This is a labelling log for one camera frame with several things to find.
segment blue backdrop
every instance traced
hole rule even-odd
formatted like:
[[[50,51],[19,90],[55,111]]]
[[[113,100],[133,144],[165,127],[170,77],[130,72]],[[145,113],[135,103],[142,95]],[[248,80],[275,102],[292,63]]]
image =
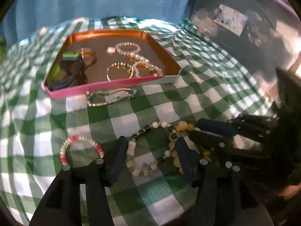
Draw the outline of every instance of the blue backdrop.
[[[128,16],[154,18],[178,24],[189,16],[189,0],[16,0],[3,22],[0,34],[8,43],[28,37],[43,26],[77,17]]]

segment green and white checkered tablecloth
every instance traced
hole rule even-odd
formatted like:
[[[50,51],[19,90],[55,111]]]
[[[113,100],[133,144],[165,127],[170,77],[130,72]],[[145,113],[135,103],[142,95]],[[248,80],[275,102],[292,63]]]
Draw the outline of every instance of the green and white checkered tablecloth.
[[[173,84],[135,87],[137,97],[109,106],[87,108],[83,95],[51,99],[43,80],[66,37],[103,28],[148,32],[182,67],[181,75]],[[129,137],[153,121],[226,120],[240,112],[263,115],[269,108],[246,68],[188,21],[175,26],[155,19],[75,19],[42,28],[11,48],[0,68],[0,84],[0,196],[24,225],[60,171],[60,147],[70,135],[92,137],[107,151],[120,135]],[[188,137],[185,140],[196,149]],[[168,131],[153,130],[138,140],[136,164],[151,163],[167,148]],[[97,153],[79,145],[71,147],[67,157],[80,166]],[[114,186],[106,188],[115,225],[163,225],[193,206],[196,190],[172,162],[160,165],[155,177],[121,171]],[[84,185],[81,199],[82,220],[88,225]]]

